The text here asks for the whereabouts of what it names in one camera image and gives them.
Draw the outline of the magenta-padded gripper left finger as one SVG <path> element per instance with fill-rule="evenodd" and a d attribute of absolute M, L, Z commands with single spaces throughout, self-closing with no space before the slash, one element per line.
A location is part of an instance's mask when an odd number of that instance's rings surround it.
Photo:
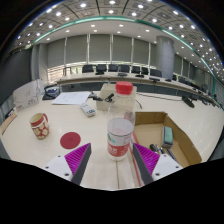
<path fill-rule="evenodd" d="M 64 156 L 57 155 L 43 169 L 79 185 L 82 181 L 91 152 L 91 144 L 87 143 Z"/>

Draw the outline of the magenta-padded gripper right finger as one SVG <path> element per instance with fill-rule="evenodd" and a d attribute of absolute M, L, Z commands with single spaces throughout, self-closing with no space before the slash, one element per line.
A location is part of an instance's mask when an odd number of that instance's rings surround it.
<path fill-rule="evenodd" d="M 182 169 L 171 156 L 159 155 L 137 143 L 133 144 L 132 152 L 145 185 Z"/>

